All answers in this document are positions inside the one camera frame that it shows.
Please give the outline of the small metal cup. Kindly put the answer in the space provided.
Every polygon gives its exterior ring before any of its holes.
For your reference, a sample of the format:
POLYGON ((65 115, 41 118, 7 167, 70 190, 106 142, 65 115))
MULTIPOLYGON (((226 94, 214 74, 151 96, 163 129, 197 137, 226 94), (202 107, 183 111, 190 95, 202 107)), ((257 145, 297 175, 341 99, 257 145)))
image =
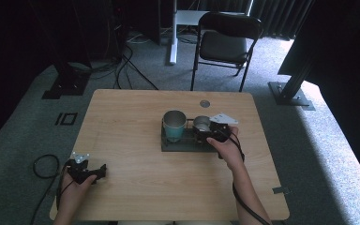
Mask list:
POLYGON ((197 116, 193 120, 193 127, 202 132, 210 131, 210 124, 210 118, 204 115, 197 116))

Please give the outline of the dark curtain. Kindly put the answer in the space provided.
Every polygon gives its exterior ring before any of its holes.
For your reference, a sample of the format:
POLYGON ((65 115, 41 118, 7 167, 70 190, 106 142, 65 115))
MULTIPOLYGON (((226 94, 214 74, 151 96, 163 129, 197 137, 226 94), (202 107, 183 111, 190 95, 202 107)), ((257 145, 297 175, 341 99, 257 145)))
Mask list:
POLYGON ((262 21, 264 37, 295 39, 315 0, 251 0, 249 15, 262 21))

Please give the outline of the black metal stand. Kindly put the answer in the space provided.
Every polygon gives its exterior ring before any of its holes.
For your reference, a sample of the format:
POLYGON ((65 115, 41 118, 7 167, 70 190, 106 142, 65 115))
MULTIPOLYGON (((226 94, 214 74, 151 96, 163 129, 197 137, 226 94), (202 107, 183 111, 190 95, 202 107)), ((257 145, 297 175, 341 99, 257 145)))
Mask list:
POLYGON ((60 62, 54 63, 57 77, 43 99, 59 99, 61 96, 82 96, 92 74, 89 63, 60 62))
POLYGON ((314 105, 308 100, 301 89, 301 85, 311 71, 313 57, 310 56, 292 75, 287 82, 269 82, 268 86, 277 105, 300 106, 304 111, 314 111, 314 105))

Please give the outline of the person's right hand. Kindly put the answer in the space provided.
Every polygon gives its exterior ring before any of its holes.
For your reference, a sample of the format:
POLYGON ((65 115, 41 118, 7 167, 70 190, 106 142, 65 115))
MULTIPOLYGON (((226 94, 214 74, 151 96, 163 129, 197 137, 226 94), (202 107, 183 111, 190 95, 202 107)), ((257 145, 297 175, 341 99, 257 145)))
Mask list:
POLYGON ((244 170, 245 164, 241 155, 240 142, 237 138, 238 128, 230 127, 231 136, 226 142, 219 142, 213 138, 207 138, 207 142, 211 144, 217 152, 221 155, 227 166, 233 173, 238 173, 244 170))

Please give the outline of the black folding chair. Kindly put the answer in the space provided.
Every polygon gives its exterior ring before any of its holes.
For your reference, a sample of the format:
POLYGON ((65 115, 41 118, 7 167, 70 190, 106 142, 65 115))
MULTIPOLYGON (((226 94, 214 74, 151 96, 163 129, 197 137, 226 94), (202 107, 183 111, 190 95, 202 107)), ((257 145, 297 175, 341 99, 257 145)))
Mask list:
POLYGON ((263 23, 244 14, 207 12, 197 27, 190 90, 194 89, 199 65, 236 68, 234 77, 244 68, 239 91, 243 90, 254 47, 263 33, 263 23))

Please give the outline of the dark metal cup rack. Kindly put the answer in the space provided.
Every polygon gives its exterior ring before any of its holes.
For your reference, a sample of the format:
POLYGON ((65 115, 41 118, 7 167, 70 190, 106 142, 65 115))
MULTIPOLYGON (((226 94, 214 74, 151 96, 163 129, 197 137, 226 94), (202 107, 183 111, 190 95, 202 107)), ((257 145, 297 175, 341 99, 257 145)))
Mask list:
POLYGON ((215 153, 216 149, 207 142, 199 142, 193 131, 193 120, 188 119, 183 130, 182 138, 177 142, 170 142, 166 137, 165 128, 161 128, 162 152, 197 152, 215 153))

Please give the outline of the teal cup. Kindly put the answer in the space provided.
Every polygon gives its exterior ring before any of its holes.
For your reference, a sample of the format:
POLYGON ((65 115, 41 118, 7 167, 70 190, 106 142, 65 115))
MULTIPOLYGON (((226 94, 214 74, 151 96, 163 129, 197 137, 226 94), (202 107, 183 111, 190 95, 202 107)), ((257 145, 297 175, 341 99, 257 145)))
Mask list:
POLYGON ((180 141, 186 124, 187 117, 183 112, 178 110, 167 111, 162 118, 166 139, 171 143, 180 141))

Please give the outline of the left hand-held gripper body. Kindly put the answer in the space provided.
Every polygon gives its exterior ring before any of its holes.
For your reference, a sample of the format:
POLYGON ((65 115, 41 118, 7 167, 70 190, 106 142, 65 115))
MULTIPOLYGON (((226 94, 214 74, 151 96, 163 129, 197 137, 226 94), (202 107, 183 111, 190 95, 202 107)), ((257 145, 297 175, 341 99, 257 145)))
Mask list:
POLYGON ((66 162, 68 174, 78 184, 83 183, 90 176, 90 172, 87 169, 89 157, 89 154, 73 152, 70 159, 66 162))

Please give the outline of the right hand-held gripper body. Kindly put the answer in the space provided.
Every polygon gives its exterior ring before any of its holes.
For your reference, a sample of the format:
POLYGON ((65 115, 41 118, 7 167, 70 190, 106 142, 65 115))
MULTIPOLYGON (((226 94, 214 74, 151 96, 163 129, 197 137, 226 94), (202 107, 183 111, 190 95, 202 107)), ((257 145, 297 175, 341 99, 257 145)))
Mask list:
POLYGON ((209 117, 209 128, 211 137, 221 143, 227 141, 232 132, 229 125, 237 125, 238 121, 229 115, 221 112, 209 117))

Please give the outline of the person's left hand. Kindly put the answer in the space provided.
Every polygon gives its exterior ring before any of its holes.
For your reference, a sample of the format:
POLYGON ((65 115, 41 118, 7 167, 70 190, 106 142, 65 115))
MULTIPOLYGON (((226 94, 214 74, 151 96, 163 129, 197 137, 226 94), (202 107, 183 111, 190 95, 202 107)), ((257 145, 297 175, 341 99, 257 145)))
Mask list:
POLYGON ((62 181, 58 210, 60 208, 78 210, 88 192, 88 189, 92 186, 92 181, 89 177, 83 183, 78 184, 67 172, 65 172, 62 181))

